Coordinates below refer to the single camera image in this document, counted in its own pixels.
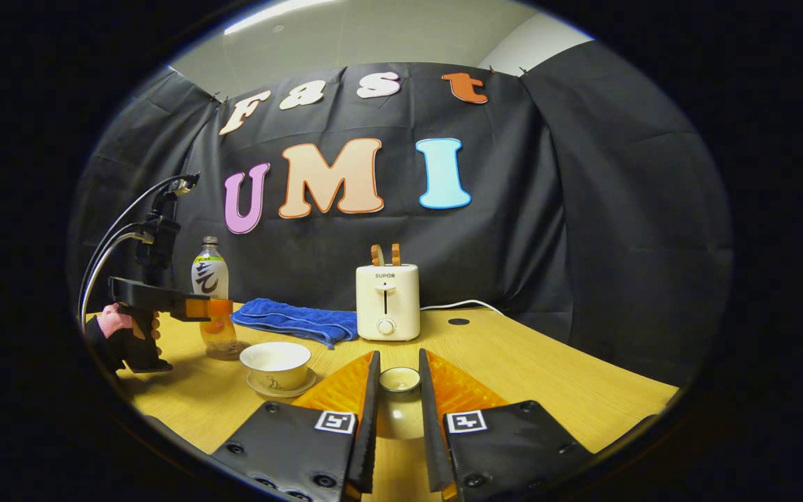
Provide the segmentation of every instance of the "letter m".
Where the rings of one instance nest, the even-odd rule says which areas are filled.
[[[353,139],[343,146],[334,164],[328,165],[317,146],[290,146],[283,153],[289,162],[286,202],[277,213],[282,218],[302,218],[312,212],[312,206],[305,202],[306,188],[318,209],[326,213],[340,185],[344,185],[344,194],[337,209],[343,213],[375,213],[383,209],[374,180],[374,158],[380,147],[380,140],[373,137]]]

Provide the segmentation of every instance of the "white teacup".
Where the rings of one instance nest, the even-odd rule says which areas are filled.
[[[312,351],[286,341],[270,341],[243,349],[240,361],[264,388],[293,390],[305,382]]]

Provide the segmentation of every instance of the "ceiling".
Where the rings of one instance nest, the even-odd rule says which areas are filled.
[[[332,0],[229,35],[224,26],[170,66],[207,92],[219,92],[220,100],[286,77],[356,64],[478,66],[536,13],[510,0]]]

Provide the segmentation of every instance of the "blue towel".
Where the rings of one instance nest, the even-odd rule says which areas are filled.
[[[292,306],[267,298],[247,302],[231,315],[231,320],[255,330],[318,340],[331,350],[335,343],[358,337],[355,312]]]

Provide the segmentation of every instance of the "table surface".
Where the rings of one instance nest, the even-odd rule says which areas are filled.
[[[235,304],[235,310],[241,304]],[[449,324],[452,318],[469,324]],[[421,333],[408,342],[344,341],[329,350],[313,340],[236,326],[237,339],[250,344],[293,341],[312,350],[309,367],[321,381],[353,359],[379,350],[383,370],[418,368],[420,347],[468,372],[509,403],[536,400],[578,439],[597,452],[650,414],[659,413],[678,390],[552,340],[489,309],[421,312]],[[171,372],[117,372],[135,407],[160,419],[207,454],[226,441],[266,400],[292,403],[296,397],[259,396],[245,381],[239,361],[205,353],[197,322],[160,315],[162,358]],[[441,500],[429,493],[423,439],[377,438],[374,493],[364,501]]]

